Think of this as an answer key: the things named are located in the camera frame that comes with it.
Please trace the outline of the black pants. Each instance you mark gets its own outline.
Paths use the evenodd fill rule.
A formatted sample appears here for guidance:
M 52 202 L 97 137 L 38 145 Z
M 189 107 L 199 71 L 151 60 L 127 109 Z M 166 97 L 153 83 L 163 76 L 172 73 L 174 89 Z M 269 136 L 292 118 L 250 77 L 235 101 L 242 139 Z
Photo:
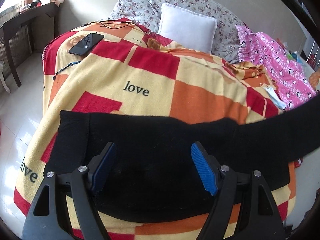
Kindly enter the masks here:
M 213 198 L 191 158 L 200 142 L 236 172 L 262 173 L 270 189 L 290 181 L 288 164 L 319 147 L 319 97 L 281 115 L 239 125 L 224 118 L 186 124 L 160 116 L 61 111 L 46 172 L 64 174 L 86 165 L 108 142 L 117 148 L 97 209 L 136 223 L 159 223 L 208 213 Z

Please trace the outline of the light blue face mask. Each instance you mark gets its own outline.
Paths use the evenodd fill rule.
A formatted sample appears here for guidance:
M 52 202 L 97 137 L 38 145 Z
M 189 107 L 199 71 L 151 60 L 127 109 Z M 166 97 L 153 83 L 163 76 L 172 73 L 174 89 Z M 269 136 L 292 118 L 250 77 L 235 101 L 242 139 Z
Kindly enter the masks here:
M 274 90 L 272 85 L 267 85 L 265 83 L 260 83 L 260 86 L 267 92 L 273 104 L 283 112 L 287 109 L 287 104 L 283 102 L 276 91 Z

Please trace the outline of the pink penguin pajama garment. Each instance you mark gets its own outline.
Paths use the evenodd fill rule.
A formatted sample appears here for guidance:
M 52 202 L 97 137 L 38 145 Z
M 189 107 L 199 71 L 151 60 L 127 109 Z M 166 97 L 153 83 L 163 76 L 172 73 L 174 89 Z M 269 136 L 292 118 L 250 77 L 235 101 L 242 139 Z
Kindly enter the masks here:
M 298 107 L 316 95 L 302 66 L 288 59 L 286 51 L 276 40 L 266 33 L 254 33 L 246 26 L 237 25 L 236 29 L 240 41 L 239 61 L 264 66 L 287 109 Z

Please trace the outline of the red orange checkered blanket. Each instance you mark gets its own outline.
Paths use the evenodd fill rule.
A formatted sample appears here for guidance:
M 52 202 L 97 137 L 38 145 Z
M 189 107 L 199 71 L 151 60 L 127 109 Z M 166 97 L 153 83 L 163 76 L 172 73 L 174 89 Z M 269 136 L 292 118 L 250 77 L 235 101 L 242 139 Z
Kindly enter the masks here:
M 104 35 L 104 39 L 84 56 L 68 52 L 90 33 Z M 281 114 L 260 86 L 272 85 L 276 91 L 276 83 L 264 66 L 231 64 L 185 48 L 127 18 L 94 22 L 62 34 L 46 46 L 42 63 L 44 116 L 21 162 L 14 192 L 14 203 L 25 217 L 48 173 L 44 168 L 57 137 L 61 111 L 160 116 L 191 125 L 224 118 L 246 125 Z M 270 189 L 283 224 L 296 196 L 293 162 L 288 168 L 289 183 Z M 71 193 L 66 199 L 73 234 L 84 239 Z M 236 200 L 226 239 L 234 233 L 239 210 L 240 201 Z M 109 239 L 198 239 L 210 213 L 176 221 L 136 223 L 97 211 Z

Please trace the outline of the floral pillow right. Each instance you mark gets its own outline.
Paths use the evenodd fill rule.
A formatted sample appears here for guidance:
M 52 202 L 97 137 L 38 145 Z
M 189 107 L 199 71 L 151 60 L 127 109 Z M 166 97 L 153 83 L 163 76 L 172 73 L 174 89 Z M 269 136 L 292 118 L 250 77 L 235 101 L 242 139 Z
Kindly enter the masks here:
M 169 3 L 198 14 L 213 17 L 217 20 L 217 30 L 214 35 L 212 54 L 219 56 L 229 63 L 239 62 L 238 52 L 240 41 L 237 25 L 244 25 L 229 9 L 213 0 L 148 0 L 152 6 L 153 12 L 157 16 L 156 30 L 159 29 L 161 18 L 161 5 Z

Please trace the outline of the floral pillow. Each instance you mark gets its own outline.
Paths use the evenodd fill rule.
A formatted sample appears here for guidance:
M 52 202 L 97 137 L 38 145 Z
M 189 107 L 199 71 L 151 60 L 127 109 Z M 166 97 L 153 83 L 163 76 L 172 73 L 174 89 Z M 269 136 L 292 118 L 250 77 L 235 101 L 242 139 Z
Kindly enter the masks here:
M 160 17 L 148 0 L 118 0 L 109 20 L 127 18 L 157 33 Z
M 152 6 L 153 12 L 157 16 L 156 30 L 159 29 L 161 18 L 161 5 L 169 3 L 198 14 L 213 17 L 217 20 L 217 30 L 214 35 L 212 54 L 219 56 L 229 63 L 239 62 L 238 52 L 240 41 L 237 25 L 244 25 L 229 9 L 213 0 L 148 0 Z

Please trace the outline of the black smartphone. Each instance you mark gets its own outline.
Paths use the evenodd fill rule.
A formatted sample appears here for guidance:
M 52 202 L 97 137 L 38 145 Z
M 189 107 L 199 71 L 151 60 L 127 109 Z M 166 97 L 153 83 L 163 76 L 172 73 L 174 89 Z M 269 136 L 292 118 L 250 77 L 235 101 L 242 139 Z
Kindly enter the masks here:
M 104 35 L 98 33 L 90 33 L 82 38 L 68 52 L 77 56 L 84 56 L 89 53 L 100 41 L 104 39 Z

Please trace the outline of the white square pillow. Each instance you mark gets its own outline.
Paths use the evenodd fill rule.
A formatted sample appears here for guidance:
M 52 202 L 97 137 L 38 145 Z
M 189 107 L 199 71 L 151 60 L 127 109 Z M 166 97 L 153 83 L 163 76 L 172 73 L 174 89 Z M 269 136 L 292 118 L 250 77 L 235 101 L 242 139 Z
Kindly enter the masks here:
M 163 3 L 158 34 L 185 48 L 211 53 L 217 20 L 181 7 Z

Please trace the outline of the floral pillow left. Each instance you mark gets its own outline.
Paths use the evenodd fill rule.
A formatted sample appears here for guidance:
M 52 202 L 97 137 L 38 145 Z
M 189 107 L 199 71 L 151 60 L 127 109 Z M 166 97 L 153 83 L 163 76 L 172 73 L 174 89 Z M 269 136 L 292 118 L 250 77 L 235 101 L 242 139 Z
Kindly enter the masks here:
M 118 0 L 109 20 L 127 18 L 157 33 L 160 17 L 148 0 Z

